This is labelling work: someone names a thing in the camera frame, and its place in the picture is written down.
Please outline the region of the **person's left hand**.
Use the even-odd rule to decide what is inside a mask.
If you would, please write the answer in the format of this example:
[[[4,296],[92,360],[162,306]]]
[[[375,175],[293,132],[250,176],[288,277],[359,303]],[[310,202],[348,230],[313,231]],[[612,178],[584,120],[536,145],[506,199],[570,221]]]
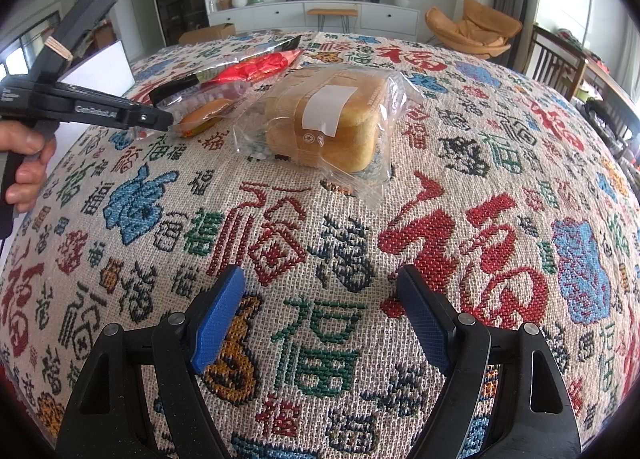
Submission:
[[[46,140],[40,133],[29,129],[23,123],[13,120],[1,121],[1,150],[25,157],[15,172],[15,183],[4,197],[17,213],[25,213],[36,202],[38,193],[47,179],[47,165],[55,153],[56,139],[52,135]]]

